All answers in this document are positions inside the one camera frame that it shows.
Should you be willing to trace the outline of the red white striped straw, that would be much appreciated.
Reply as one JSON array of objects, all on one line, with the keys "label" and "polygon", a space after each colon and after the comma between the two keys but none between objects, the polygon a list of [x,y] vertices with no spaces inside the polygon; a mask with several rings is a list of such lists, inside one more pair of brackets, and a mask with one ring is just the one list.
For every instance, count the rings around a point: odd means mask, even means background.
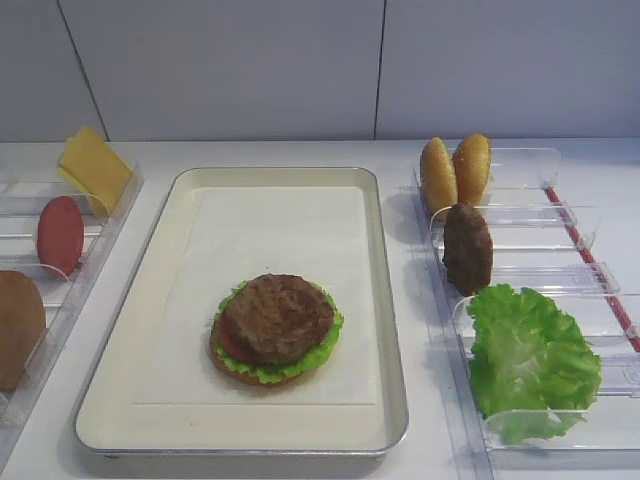
[{"label": "red white striped straw", "polygon": [[[545,192],[548,200],[552,204],[556,206],[560,205],[560,199],[557,196],[553,187],[546,186],[543,188],[543,191]],[[590,249],[584,244],[582,237],[579,233],[579,230],[577,229],[574,221],[570,218],[570,215],[568,214],[567,207],[561,208],[560,216],[564,220],[568,221],[568,223],[565,225],[565,229],[567,230],[569,237],[571,238],[574,246],[576,247],[578,253],[580,254],[582,261],[585,264],[595,264],[596,260],[593,257],[593,254],[591,253]],[[606,303],[608,304],[609,308],[611,309],[612,313],[617,319],[620,327],[623,330],[623,333],[627,337],[634,351],[638,352],[639,351],[639,335],[635,333],[634,328],[632,327],[631,317],[627,313],[621,300],[616,295],[613,295],[613,296],[609,296],[606,299]]]}]

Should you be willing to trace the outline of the tomato slice on burger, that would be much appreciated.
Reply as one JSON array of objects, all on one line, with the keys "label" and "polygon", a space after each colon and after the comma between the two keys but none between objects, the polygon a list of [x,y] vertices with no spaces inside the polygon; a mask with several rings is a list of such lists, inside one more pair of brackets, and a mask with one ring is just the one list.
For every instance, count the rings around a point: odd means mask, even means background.
[{"label": "tomato slice on burger", "polygon": [[258,360],[255,353],[243,340],[234,337],[230,330],[230,322],[222,315],[217,322],[217,335],[220,345],[236,361],[249,365],[256,365]]}]

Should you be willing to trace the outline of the yellow cheese slice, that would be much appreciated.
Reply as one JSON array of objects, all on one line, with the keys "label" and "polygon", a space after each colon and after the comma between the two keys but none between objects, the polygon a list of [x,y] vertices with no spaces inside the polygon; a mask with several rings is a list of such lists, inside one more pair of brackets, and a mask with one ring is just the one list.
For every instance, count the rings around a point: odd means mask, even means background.
[{"label": "yellow cheese slice", "polygon": [[89,186],[62,167],[58,167],[56,173],[74,188],[84,193],[89,203],[90,210],[98,217],[108,218],[114,208],[114,203],[109,194],[102,187]]},{"label": "yellow cheese slice", "polygon": [[89,126],[83,126],[67,139],[58,167],[89,186],[102,187],[110,195],[114,207],[133,175],[133,170]]}]

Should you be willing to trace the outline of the clear acrylic rack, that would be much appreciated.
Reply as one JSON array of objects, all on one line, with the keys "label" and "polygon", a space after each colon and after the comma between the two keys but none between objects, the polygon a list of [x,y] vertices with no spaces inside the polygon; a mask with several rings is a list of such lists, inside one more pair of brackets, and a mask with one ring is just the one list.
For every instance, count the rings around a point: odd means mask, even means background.
[{"label": "clear acrylic rack", "polygon": [[594,255],[595,264],[582,261],[565,229],[568,221],[560,216],[561,208],[568,208],[591,253],[601,214],[588,204],[559,198],[556,206],[548,200],[543,188],[551,186],[557,194],[559,160],[553,149],[494,150],[490,180],[479,206],[493,240],[491,280],[514,289],[537,290],[572,315],[601,359],[602,381],[583,421],[565,435],[518,444],[502,442],[476,408],[468,371],[475,339],[467,312],[469,299],[447,280],[443,217],[428,211],[419,177],[411,179],[409,190],[421,237],[417,255],[430,282],[433,332],[451,380],[445,412],[460,479],[639,470],[639,351],[634,351],[606,303],[616,295],[639,335],[639,294],[622,290],[607,264]]},{"label": "clear acrylic rack", "polygon": [[[122,189],[114,211],[95,215],[89,196],[62,181],[1,182],[1,268],[31,278],[41,295],[46,326],[26,361],[25,373],[12,392],[1,394],[1,464],[5,465],[38,401],[84,304],[144,183],[138,167]],[[66,277],[50,273],[36,251],[37,224],[46,204],[69,196],[84,222],[80,265]]]}]

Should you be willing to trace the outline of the brown bun left rack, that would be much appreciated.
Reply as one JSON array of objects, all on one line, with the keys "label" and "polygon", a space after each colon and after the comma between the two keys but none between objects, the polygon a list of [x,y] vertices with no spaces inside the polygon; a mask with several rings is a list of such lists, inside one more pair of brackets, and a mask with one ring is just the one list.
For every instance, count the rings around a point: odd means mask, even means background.
[{"label": "brown bun left rack", "polygon": [[15,270],[1,271],[1,391],[12,392],[46,326],[35,283]]}]

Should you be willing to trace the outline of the upright brown meat patty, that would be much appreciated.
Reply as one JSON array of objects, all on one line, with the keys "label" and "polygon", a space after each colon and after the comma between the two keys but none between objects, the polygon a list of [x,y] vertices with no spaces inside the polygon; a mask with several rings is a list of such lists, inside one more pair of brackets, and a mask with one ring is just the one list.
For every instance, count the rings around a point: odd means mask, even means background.
[{"label": "upright brown meat patty", "polygon": [[451,207],[444,227],[447,280],[462,296],[471,296],[491,281],[493,241],[482,214],[472,205]]}]

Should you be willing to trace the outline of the red tomato slice upright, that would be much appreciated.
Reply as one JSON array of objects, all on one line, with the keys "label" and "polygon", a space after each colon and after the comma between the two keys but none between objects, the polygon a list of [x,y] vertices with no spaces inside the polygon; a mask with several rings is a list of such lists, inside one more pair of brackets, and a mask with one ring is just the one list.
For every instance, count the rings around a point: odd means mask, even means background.
[{"label": "red tomato slice upright", "polygon": [[79,264],[84,247],[84,222],[70,196],[49,201],[37,227],[37,252],[45,270],[59,278],[69,276]]}]

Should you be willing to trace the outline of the clear acrylic left rack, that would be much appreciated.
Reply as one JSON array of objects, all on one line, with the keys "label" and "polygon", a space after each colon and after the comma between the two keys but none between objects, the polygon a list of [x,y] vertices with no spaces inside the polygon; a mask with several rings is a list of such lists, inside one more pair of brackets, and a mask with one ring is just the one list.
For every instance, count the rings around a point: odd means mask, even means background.
[{"label": "clear acrylic left rack", "polygon": [[[38,401],[84,304],[144,183],[138,167],[122,189],[114,211],[95,215],[89,196],[62,181],[1,182],[1,268],[31,278],[41,295],[46,326],[26,361],[25,373],[12,392],[1,394],[1,464],[5,465]],[[80,265],[66,277],[50,273],[36,251],[37,224],[46,204],[69,196],[84,222]]]}]

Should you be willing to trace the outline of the metal baking tray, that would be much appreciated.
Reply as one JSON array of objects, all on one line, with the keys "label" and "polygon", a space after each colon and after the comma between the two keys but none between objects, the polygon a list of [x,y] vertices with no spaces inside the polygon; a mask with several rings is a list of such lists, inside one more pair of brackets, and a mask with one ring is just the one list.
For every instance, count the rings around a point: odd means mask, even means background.
[{"label": "metal baking tray", "polygon": [[[194,193],[221,187],[356,187],[364,196],[375,315],[372,404],[143,403],[155,327],[195,217]],[[408,409],[375,176],[362,168],[197,168],[176,177],[77,413],[78,438],[101,453],[377,456],[405,435]]]}]

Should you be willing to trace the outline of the sesame bun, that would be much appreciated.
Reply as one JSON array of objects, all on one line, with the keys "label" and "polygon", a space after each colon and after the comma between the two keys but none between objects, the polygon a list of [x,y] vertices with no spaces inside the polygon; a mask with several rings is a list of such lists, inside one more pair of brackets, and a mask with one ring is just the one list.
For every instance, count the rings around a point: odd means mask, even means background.
[{"label": "sesame bun", "polygon": [[484,196],[491,167],[491,142],[483,134],[465,137],[452,156],[458,201],[479,205]]},{"label": "sesame bun", "polygon": [[439,137],[432,137],[422,150],[420,181],[426,206],[432,215],[457,202],[454,167],[447,147]]}]

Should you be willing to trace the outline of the bottom burger bun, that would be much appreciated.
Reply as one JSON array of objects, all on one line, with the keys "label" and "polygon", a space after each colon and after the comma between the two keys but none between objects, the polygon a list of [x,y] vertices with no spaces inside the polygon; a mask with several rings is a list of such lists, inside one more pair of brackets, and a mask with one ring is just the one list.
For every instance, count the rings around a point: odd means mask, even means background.
[{"label": "bottom burger bun", "polygon": [[295,380],[297,380],[299,377],[304,376],[304,373],[300,373],[291,377],[281,377],[278,381],[276,382],[266,382],[263,383],[257,376],[252,376],[249,373],[240,373],[237,372],[235,370],[230,369],[229,367],[226,366],[226,364],[223,362],[223,360],[219,357],[219,355],[216,353],[216,347],[218,346],[217,344],[217,334],[215,331],[213,331],[210,334],[209,337],[209,349],[210,349],[210,353],[211,353],[211,360],[214,364],[214,366],[220,370],[222,373],[224,373],[225,375],[239,381],[242,384],[245,385],[251,385],[251,386],[261,386],[261,387],[278,387],[281,385],[286,385],[288,383],[291,383]]}]

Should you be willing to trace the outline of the clear acrylic right rack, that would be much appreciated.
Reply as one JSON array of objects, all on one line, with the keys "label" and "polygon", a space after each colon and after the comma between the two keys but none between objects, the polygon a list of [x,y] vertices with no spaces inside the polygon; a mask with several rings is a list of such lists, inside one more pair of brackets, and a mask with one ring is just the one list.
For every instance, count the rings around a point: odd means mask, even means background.
[{"label": "clear acrylic right rack", "polygon": [[502,442],[476,408],[468,371],[475,339],[467,312],[469,299],[447,280],[443,217],[428,211],[419,177],[411,179],[409,190],[421,237],[417,255],[430,282],[433,332],[451,380],[445,412],[460,479],[639,470],[639,351],[634,351],[606,303],[616,295],[639,335],[639,294],[622,290],[607,264],[594,255],[595,264],[582,261],[565,229],[568,221],[560,216],[561,208],[568,208],[591,253],[601,214],[588,204],[559,198],[556,206],[548,200],[543,188],[551,186],[557,194],[559,160],[553,149],[494,150],[490,180],[479,206],[493,240],[491,280],[514,289],[537,290],[572,315],[601,359],[602,381],[583,421],[565,435],[518,444]]}]

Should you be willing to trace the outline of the lettuce leaf on burger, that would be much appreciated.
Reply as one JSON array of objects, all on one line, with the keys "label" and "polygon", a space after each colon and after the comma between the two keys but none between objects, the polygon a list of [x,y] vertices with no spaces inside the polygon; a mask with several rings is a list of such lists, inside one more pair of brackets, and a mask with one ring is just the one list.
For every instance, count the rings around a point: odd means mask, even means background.
[{"label": "lettuce leaf on burger", "polygon": [[[234,287],[231,290],[231,293],[227,297],[225,297],[223,300],[220,301],[218,305],[218,310],[214,316],[214,323],[211,328],[211,333],[215,331],[217,334],[217,322],[221,317],[221,312],[223,308],[229,303],[229,301],[234,296],[234,294],[237,293],[241,287],[245,286],[251,280],[247,280],[239,283],[236,287]],[[329,357],[331,356],[331,354],[333,353],[333,350],[339,340],[341,329],[344,325],[344,316],[339,311],[333,298],[326,290],[324,290],[320,285],[314,282],[310,282],[310,283],[318,287],[320,290],[323,291],[323,293],[326,294],[326,296],[328,297],[329,303],[334,310],[334,325],[333,327],[331,327],[326,338],[319,345],[311,348],[299,360],[292,363],[279,364],[279,365],[276,365],[276,364],[249,365],[233,359],[220,345],[218,340],[218,335],[217,335],[218,346],[216,347],[216,353],[223,360],[226,366],[240,373],[249,373],[252,376],[257,376],[263,383],[266,383],[266,382],[276,382],[281,377],[284,377],[284,376],[291,377],[300,373],[306,373],[310,370],[317,369],[322,365],[324,365],[329,359]]]}]

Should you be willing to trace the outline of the white parchment paper sheet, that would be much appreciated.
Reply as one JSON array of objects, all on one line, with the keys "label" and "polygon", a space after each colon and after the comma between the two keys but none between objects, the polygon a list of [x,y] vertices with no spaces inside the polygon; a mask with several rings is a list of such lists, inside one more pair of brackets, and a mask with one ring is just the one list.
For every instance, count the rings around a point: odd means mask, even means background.
[{"label": "white parchment paper sheet", "polygon": [[[143,403],[372,404],[376,334],[364,196],[356,187],[201,188],[137,397]],[[320,368],[279,387],[227,377],[208,339],[219,303],[265,273],[321,286],[344,316]]]}]

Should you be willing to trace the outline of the left sesame bun top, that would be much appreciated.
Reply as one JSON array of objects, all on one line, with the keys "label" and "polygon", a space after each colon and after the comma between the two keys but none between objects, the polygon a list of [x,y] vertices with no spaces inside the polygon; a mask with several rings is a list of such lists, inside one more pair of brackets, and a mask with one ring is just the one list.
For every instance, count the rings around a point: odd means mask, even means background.
[{"label": "left sesame bun top", "polygon": [[447,147],[439,137],[432,137],[422,150],[420,181],[426,206],[432,215],[457,202],[454,167]]}]

